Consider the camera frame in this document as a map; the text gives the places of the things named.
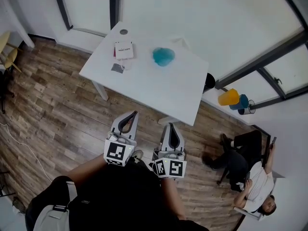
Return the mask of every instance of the yellow cup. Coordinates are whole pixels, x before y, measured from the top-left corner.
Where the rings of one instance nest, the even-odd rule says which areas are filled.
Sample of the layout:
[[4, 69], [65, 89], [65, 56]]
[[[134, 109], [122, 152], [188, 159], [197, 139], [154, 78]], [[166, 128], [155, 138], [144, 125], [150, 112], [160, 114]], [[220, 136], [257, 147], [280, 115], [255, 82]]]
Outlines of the yellow cup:
[[236, 89], [230, 89], [218, 97], [218, 103], [221, 106], [237, 104], [240, 101], [240, 96]]

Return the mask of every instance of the small box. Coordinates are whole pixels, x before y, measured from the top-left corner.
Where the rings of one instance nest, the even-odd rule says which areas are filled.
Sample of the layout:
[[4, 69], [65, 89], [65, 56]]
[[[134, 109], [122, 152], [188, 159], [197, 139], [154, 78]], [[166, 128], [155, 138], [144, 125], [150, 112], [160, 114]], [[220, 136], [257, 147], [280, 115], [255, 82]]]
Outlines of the small box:
[[105, 140], [104, 159], [107, 163], [125, 166], [133, 154], [134, 148], [133, 145]]
[[118, 60], [134, 57], [133, 43], [131, 41], [116, 42], [115, 51], [115, 58]]
[[159, 178], [183, 178], [186, 170], [186, 161], [170, 158], [155, 160], [155, 166]]

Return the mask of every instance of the blue sponge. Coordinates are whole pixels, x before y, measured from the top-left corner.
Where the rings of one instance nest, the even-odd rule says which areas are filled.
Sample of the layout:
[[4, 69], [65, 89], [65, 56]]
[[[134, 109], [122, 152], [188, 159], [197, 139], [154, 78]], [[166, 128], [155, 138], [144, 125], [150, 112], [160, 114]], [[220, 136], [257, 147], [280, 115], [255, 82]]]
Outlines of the blue sponge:
[[168, 48], [156, 48], [153, 51], [154, 61], [161, 67], [167, 66], [175, 57], [175, 53], [172, 49]]

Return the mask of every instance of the person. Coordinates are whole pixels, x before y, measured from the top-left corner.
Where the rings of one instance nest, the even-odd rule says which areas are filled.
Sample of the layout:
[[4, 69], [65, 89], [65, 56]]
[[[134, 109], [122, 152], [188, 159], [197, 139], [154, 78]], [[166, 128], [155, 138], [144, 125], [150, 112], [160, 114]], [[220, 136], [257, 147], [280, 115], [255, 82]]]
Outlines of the person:
[[275, 198], [270, 195], [274, 187], [272, 165], [275, 144], [270, 149], [264, 168], [261, 163], [260, 131], [255, 130], [236, 136], [234, 140], [222, 134], [222, 144], [224, 154], [216, 160], [203, 155], [203, 163], [213, 170], [228, 167], [231, 189], [240, 192], [234, 199], [236, 207], [248, 212], [258, 211], [263, 215], [271, 215], [276, 210]]
[[[66, 176], [57, 177], [29, 204], [27, 230], [32, 231], [36, 221], [39, 226], [40, 213], [46, 206], [53, 205], [69, 210], [70, 231], [207, 231], [186, 220], [175, 181], [159, 179], [141, 160], [142, 155], [142, 151], [134, 152], [125, 167], [107, 164], [100, 155], [69, 171]], [[67, 184], [71, 181], [76, 186], [77, 196], [70, 202]]]

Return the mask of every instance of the white shirt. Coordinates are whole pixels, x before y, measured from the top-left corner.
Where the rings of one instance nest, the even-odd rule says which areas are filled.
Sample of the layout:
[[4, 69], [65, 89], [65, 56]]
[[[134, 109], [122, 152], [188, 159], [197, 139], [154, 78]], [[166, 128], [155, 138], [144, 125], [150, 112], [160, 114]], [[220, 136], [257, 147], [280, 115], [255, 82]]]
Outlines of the white shirt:
[[[250, 179], [252, 180], [252, 187], [246, 195], [247, 201], [244, 210], [248, 212], [256, 211], [265, 201], [267, 196], [274, 188], [273, 174], [265, 173], [261, 162], [257, 162], [250, 170]], [[241, 183], [240, 188], [243, 190], [244, 185]]]

